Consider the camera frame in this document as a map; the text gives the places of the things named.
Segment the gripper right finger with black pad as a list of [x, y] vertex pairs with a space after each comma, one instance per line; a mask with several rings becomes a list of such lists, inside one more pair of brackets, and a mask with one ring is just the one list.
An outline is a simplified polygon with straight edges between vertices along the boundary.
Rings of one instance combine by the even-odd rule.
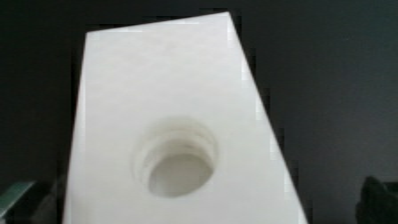
[[355, 206], [356, 224], [398, 224], [398, 182], [363, 179]]

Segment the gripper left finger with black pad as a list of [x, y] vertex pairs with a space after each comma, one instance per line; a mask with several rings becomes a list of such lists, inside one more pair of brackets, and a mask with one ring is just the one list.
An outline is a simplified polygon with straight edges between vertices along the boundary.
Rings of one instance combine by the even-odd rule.
[[58, 224], [56, 193], [38, 181], [15, 182], [0, 194], [0, 224]]

